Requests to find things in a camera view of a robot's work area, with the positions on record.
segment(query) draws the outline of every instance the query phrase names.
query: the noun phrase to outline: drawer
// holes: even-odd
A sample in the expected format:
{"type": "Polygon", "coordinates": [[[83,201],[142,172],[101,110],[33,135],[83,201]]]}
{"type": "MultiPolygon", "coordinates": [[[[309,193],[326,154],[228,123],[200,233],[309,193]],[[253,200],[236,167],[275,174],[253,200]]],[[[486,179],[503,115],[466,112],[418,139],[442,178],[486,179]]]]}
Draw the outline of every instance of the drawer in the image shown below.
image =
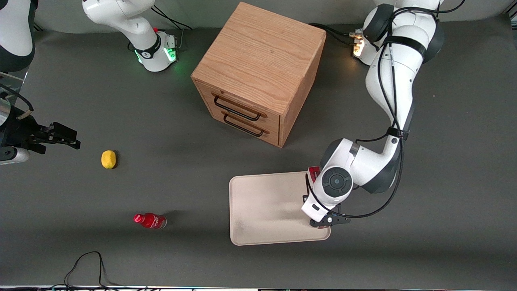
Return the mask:
{"type": "Polygon", "coordinates": [[[254,108],[252,105],[245,105],[235,100],[228,93],[221,90],[211,88],[205,84],[197,83],[198,89],[212,115],[218,111],[225,111],[248,124],[255,125],[259,128],[278,131],[280,116],[268,112],[267,110],[254,108]]]}
{"type": "Polygon", "coordinates": [[[224,110],[213,112],[212,116],[241,132],[247,133],[258,139],[262,139],[267,143],[278,146],[278,129],[265,129],[252,124],[248,120],[244,120],[239,116],[228,113],[224,110]]]}

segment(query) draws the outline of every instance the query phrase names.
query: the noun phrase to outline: black drawer handle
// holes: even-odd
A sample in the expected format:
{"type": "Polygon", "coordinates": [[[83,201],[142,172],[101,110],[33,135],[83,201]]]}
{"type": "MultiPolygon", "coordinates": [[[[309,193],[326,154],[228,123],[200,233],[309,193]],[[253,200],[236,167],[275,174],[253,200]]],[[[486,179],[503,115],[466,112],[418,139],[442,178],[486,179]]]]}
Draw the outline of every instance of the black drawer handle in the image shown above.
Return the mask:
{"type": "Polygon", "coordinates": [[[225,114],[225,115],[224,115],[224,118],[223,118],[224,122],[225,122],[226,124],[228,124],[228,125],[233,126],[233,127],[234,127],[234,128],[236,128],[236,129],[240,129],[240,130],[242,130],[243,132],[245,132],[245,133],[247,133],[247,134],[250,134],[250,135],[252,135],[252,136],[255,136],[255,137],[261,137],[261,136],[264,134],[264,130],[261,130],[261,131],[260,131],[260,133],[256,134],[256,133],[252,132],[251,130],[247,130],[247,129],[245,129],[245,128],[244,128],[244,127],[242,127],[242,126],[238,126],[237,124],[235,124],[235,123],[233,123],[233,122],[230,122],[230,121],[226,120],[226,118],[227,118],[227,117],[228,117],[228,114],[225,114]]]}
{"type": "Polygon", "coordinates": [[[247,119],[247,120],[249,120],[249,121],[257,121],[257,120],[259,120],[259,118],[260,118],[260,113],[257,113],[257,116],[256,116],[256,117],[250,117],[250,116],[247,116],[246,114],[242,114],[242,113],[240,113],[240,112],[238,112],[238,111],[235,111],[235,110],[233,110],[233,109],[232,109],[232,108],[230,108],[230,107],[227,107],[227,106],[225,106],[225,105],[222,105],[222,104],[217,103],[217,100],[219,100],[219,96],[217,96],[217,95],[216,95],[216,97],[214,98],[214,103],[215,103],[218,107],[221,107],[222,109],[225,109],[225,110],[227,110],[227,111],[229,111],[229,112],[231,112],[231,113],[233,113],[233,114],[235,114],[235,115],[238,115],[238,116],[240,116],[240,117],[242,117],[242,118],[245,118],[245,119],[247,119]]]}

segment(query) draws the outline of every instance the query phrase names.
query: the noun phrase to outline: bottle label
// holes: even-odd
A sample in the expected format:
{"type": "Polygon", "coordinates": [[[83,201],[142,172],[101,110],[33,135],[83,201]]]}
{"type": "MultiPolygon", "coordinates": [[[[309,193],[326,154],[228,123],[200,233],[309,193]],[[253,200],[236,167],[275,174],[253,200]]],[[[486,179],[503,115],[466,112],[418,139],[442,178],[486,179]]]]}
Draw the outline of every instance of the bottle label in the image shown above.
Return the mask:
{"type": "Polygon", "coordinates": [[[151,224],[150,228],[164,228],[166,224],[167,224],[167,220],[164,217],[155,215],[154,221],[151,224]]]}

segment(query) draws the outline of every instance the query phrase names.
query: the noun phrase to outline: yellow lemon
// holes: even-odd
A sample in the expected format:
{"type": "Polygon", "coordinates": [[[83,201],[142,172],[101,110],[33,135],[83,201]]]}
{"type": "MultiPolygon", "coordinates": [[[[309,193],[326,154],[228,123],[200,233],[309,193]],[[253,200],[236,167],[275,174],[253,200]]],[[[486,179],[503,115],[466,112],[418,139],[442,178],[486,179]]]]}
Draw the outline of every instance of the yellow lemon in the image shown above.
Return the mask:
{"type": "Polygon", "coordinates": [[[117,164],[117,157],[114,151],[105,151],[101,158],[102,166],[106,169],[113,169],[117,164]]]}

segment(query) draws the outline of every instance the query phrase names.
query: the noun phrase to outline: wooden drawer cabinet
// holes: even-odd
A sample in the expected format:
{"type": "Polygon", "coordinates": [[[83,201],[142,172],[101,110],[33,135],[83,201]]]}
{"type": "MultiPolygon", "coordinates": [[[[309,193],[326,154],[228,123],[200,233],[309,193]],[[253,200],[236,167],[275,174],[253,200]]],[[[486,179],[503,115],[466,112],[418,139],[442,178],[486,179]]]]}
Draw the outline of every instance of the wooden drawer cabinet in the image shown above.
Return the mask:
{"type": "Polygon", "coordinates": [[[214,119],[282,147],[314,83],[325,36],[241,2],[191,77],[214,119]]]}

